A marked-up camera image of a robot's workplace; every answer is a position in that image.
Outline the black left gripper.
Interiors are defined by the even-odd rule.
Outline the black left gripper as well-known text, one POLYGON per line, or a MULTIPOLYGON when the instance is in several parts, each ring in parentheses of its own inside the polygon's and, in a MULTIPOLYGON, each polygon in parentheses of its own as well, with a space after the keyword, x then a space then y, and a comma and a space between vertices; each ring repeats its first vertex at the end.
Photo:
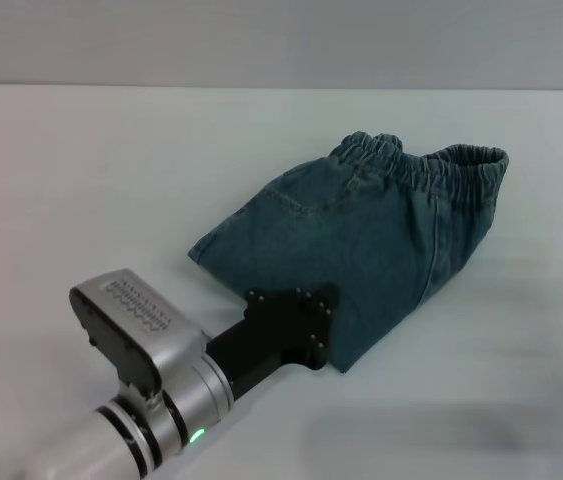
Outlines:
POLYGON ((340 291, 332 283, 248 294, 244 318, 207 344, 233 391, 249 391, 284 365, 316 371, 328 363, 332 312, 340 291))

